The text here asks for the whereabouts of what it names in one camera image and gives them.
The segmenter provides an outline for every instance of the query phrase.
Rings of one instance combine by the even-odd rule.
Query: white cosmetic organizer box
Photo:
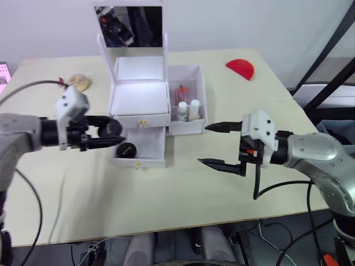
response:
[[[114,7],[161,7],[162,11],[162,56],[116,57],[112,66],[105,40],[97,36],[100,52],[109,68],[111,91],[109,116],[117,119],[122,127],[125,142],[137,148],[136,158],[116,158],[112,161],[126,167],[165,167],[165,137],[168,135],[201,134],[207,124],[207,106],[204,76],[201,66],[167,65],[167,35],[164,34],[164,6],[160,0],[146,1],[100,1],[95,6]],[[200,101],[200,119],[177,121],[178,103],[174,90],[188,87],[187,110],[191,100]]]

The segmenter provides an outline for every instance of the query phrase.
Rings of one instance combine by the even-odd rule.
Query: white wall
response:
[[[99,54],[90,0],[1,0],[0,61]],[[317,58],[352,0],[165,0],[170,51],[256,48],[286,87]]]

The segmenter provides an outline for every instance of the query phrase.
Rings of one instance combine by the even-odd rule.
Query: floor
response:
[[[319,224],[331,217],[329,210],[322,210],[314,212],[316,224]],[[284,248],[288,245],[290,237],[287,231],[279,225],[265,226],[272,222],[281,222],[286,225],[293,237],[297,237],[303,232],[310,229],[308,215],[295,214],[291,216],[277,217],[262,220],[263,226],[262,234],[271,243],[277,247]],[[243,231],[252,228],[256,221],[231,223],[220,225],[225,235],[235,231]],[[258,265],[269,266],[275,265],[280,252],[270,247],[267,243],[262,241],[258,236],[249,234],[253,254]],[[327,225],[318,231],[319,242],[322,251],[334,255],[333,238],[336,232],[332,224]],[[129,238],[109,239],[106,242],[107,258],[105,266],[120,266],[122,264],[123,256]],[[73,245],[73,254],[75,265],[78,266],[81,252],[88,250],[89,242],[83,242]],[[32,253],[27,266],[71,266],[70,244],[56,244],[56,245],[42,245],[37,246]],[[19,247],[14,248],[14,262],[13,266],[20,265],[28,248]],[[319,265],[317,260],[315,246],[312,237],[307,237],[299,243],[295,244],[288,252],[288,255],[293,259],[297,266],[300,265]],[[195,254],[190,248],[189,236],[187,230],[165,231],[158,233],[158,242],[156,246],[155,259],[156,262],[166,262],[169,260],[183,259],[200,259],[201,255]],[[291,262],[285,258],[282,266],[292,265]]]

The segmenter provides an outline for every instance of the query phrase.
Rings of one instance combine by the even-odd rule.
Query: round tan object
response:
[[[70,77],[69,85],[74,85],[77,90],[84,91],[89,87],[89,79],[83,74],[75,74]]]

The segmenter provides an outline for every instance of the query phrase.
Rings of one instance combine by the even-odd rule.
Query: mirror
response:
[[[162,7],[94,8],[115,78],[163,79]]]

